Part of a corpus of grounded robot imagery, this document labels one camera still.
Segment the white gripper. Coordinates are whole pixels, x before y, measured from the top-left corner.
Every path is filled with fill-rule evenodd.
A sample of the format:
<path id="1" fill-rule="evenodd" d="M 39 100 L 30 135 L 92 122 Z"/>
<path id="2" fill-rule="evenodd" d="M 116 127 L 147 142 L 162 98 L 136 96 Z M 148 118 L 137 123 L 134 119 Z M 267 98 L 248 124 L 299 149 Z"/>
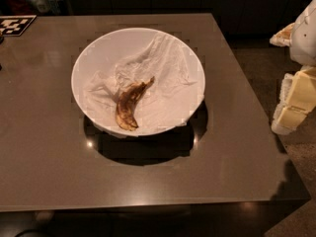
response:
<path id="1" fill-rule="evenodd" d="M 272 131 L 288 135 L 316 108 L 316 0 L 312 0 L 294 23 L 270 38 L 270 44 L 289 46 L 290 57 L 303 66 L 281 81 L 279 103 L 273 115 Z"/>

